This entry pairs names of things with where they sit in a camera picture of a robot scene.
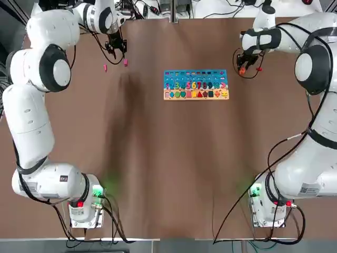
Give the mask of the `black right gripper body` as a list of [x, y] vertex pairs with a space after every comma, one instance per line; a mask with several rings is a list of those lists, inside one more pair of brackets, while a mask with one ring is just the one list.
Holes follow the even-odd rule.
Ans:
[[245, 51], [238, 55], [238, 59], [240, 60], [258, 59], [259, 57], [259, 54], [250, 54]]

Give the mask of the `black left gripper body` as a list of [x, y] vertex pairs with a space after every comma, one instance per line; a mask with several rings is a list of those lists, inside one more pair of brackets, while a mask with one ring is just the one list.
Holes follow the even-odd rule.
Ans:
[[120, 31], [120, 27], [118, 25], [111, 25], [111, 27], [106, 32], [108, 41], [106, 42], [108, 45], [122, 45], [123, 39]]

